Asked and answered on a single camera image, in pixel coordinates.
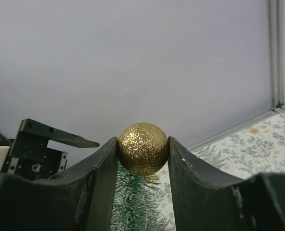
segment patterned tablecloth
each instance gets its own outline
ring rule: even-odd
[[[195,152],[199,158],[231,175],[246,179],[259,172],[285,172],[285,112]],[[175,229],[168,165],[160,171],[158,209]]]

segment orange spot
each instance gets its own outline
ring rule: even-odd
[[[252,134],[257,134],[259,132],[259,130],[257,128],[254,128],[254,127],[249,127],[248,130]]]

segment glitter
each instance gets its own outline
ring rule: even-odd
[[[152,175],[168,160],[168,138],[153,124],[138,123],[128,127],[120,135],[118,145],[119,161],[133,175]]]

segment gold glitter ball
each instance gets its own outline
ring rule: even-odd
[[[168,138],[153,124],[138,123],[129,126],[119,137],[118,145],[119,161],[133,175],[153,175],[168,160]]]

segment black bracket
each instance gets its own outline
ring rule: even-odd
[[[45,155],[59,152],[47,148],[49,140],[67,144],[77,148],[95,148],[100,144],[86,140],[32,119],[24,119],[10,149],[9,156],[34,161],[43,161]]]

